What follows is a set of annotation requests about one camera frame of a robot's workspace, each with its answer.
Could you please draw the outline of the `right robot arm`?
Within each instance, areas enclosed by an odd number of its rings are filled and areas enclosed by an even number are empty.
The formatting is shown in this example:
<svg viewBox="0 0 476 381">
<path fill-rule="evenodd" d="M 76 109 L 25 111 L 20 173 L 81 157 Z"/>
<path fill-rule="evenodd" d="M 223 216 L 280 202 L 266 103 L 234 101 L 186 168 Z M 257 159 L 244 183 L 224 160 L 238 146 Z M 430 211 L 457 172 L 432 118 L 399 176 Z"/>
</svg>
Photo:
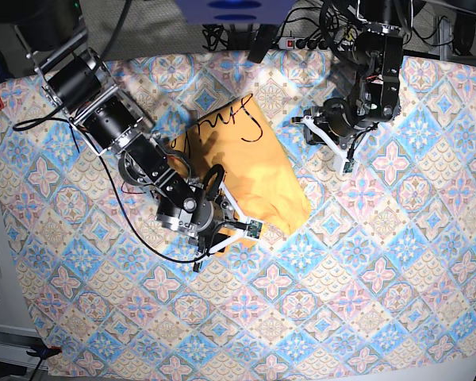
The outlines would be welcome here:
<svg viewBox="0 0 476 381">
<path fill-rule="evenodd" d="M 77 1 L 20 2 L 12 24 L 53 104 L 48 120 L 78 131 L 96 156 L 115 154 L 125 182 L 158 196 L 155 218 L 188 237 L 196 249 L 190 260 L 194 270 L 238 240 L 260 238 L 262 222 L 239 207 L 222 165 L 198 178 L 182 152 L 146 134 L 151 117 L 113 79 L 104 56 L 88 46 Z M 170 159 L 185 164 L 186 173 L 174 169 Z"/>
</svg>

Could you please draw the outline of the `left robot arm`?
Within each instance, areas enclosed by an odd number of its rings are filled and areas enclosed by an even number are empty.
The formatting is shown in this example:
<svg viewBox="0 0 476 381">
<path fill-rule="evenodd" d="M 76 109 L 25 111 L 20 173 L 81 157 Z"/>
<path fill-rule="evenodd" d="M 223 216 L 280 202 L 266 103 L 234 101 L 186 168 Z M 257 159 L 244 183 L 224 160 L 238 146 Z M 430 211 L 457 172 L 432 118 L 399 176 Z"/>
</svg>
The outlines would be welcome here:
<svg viewBox="0 0 476 381">
<path fill-rule="evenodd" d="M 327 17 L 336 10 L 356 27 L 351 49 L 341 51 Z M 319 17 L 323 41 L 340 63 L 355 72 L 351 92 L 313 106 L 292 123 L 302 125 L 305 141 L 325 145 L 334 154 L 333 169 L 341 175 L 357 170 L 355 155 L 379 124 L 400 112 L 400 77 L 404 38 L 413 31 L 413 2 L 357 1 L 339 6 L 325 1 Z"/>
</svg>

